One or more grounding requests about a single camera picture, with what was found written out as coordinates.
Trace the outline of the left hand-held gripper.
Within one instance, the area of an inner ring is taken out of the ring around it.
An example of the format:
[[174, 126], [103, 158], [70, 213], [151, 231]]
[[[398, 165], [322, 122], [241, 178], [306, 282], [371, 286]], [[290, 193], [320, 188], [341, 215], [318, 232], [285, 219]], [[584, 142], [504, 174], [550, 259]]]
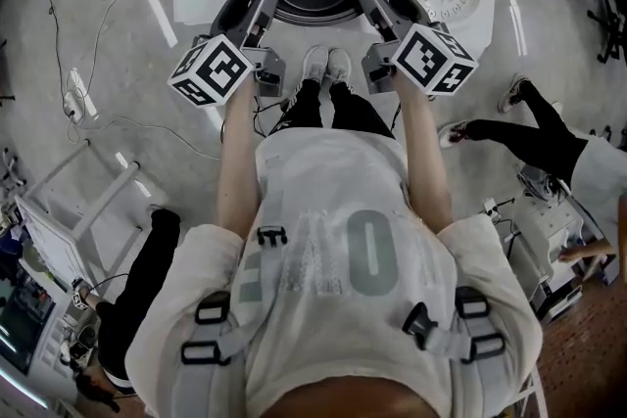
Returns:
[[252, 76], [263, 97], [279, 97], [283, 91], [285, 63], [262, 45], [279, 0], [253, 0], [252, 24], [243, 31], [227, 31], [214, 23], [208, 34], [197, 37], [167, 85], [195, 107], [226, 104]]

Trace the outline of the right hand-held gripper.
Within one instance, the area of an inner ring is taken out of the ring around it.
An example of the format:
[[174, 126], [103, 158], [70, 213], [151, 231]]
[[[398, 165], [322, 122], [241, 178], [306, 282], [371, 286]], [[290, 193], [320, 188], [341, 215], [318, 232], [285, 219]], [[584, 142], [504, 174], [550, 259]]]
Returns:
[[423, 93], [453, 95], [478, 68], [478, 63], [442, 24], [427, 16], [417, 20], [395, 15], [389, 20], [387, 0], [358, 0], [381, 41], [362, 59], [370, 94], [393, 90], [392, 76], [406, 76]]

